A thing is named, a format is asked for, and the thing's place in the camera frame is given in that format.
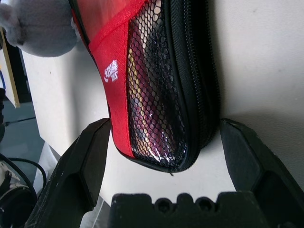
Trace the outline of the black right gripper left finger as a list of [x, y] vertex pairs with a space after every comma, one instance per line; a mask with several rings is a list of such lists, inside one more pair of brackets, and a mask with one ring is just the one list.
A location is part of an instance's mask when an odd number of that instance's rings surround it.
[[59, 159], [29, 219], [27, 228], [78, 228], [92, 211], [101, 189], [111, 121], [89, 124]]

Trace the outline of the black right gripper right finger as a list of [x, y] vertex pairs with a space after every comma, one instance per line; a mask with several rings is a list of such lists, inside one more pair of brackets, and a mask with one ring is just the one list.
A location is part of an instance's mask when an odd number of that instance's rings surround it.
[[254, 194], [272, 228], [304, 226], [304, 192], [257, 133], [227, 118], [220, 121], [227, 169], [237, 191]]

